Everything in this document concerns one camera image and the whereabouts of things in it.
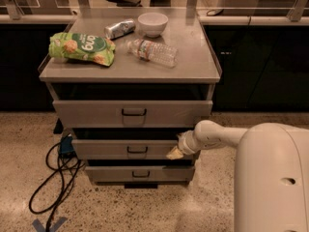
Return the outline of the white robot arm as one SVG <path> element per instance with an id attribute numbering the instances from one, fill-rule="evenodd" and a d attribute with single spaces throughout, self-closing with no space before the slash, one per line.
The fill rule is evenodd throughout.
<path id="1" fill-rule="evenodd" d="M 228 128 L 203 120 L 178 135 L 167 158 L 224 146 L 236 149 L 234 232 L 309 232 L 309 130 L 279 123 Z"/>

